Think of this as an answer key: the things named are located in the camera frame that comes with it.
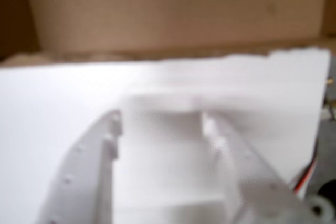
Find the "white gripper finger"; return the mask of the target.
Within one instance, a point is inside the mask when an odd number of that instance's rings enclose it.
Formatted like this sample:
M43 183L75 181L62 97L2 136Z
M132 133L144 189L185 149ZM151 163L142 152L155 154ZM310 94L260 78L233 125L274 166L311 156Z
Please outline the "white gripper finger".
M113 162L121 135L119 110L93 122L64 155L37 223L113 222Z
M218 112L202 113L217 158L224 223L317 223L318 218Z

